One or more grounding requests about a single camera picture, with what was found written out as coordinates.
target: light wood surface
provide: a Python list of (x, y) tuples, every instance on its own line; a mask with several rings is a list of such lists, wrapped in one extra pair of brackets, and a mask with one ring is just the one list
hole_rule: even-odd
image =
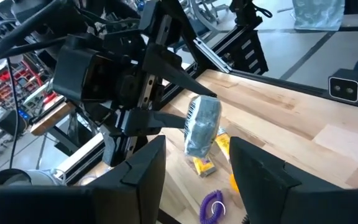
[[(44, 106), (44, 109), (48, 109), (53, 106), (56, 102), (62, 99), (62, 96), (58, 96), (54, 98), (51, 102), (47, 103)], [(42, 118), (39, 122), (35, 123), (31, 127), (31, 134), (36, 136), (41, 136), (45, 134), (48, 129), (56, 125), (59, 121), (61, 121), (65, 116), (70, 114), (71, 111), (75, 109), (75, 106), (72, 103), (63, 102), (58, 107), (56, 107), (53, 111), (51, 111), (46, 117)]]
[[(358, 188), (357, 107), (211, 70), (198, 81), (218, 94), (223, 105), (221, 126), (231, 136), (340, 187)], [(183, 91), (163, 110), (184, 116), (194, 96)], [(199, 223), (202, 200), (219, 189), (224, 192), (227, 210), (220, 223), (240, 223), (246, 211), (229, 185), (231, 167), (218, 147), (211, 149), (218, 171), (201, 178), (183, 153), (183, 133), (163, 129), (160, 134), (167, 136), (161, 208), (182, 223)], [(89, 175), (100, 176), (107, 168), (100, 163)]]

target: purple coiled cord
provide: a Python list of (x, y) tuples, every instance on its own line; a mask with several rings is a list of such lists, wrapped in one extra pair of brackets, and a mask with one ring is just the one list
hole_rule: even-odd
[(220, 190), (215, 190), (214, 192), (211, 192), (209, 195), (207, 195), (204, 198), (203, 203), (201, 203), (201, 206), (200, 206), (200, 223), (201, 224), (216, 223), (218, 221), (219, 217), (221, 216), (221, 214), (223, 212), (223, 206), (220, 203), (217, 203), (215, 205), (214, 213), (210, 218), (208, 218), (206, 216), (208, 205), (210, 202), (213, 201), (214, 198), (216, 199), (214, 201), (223, 203), (223, 194)]

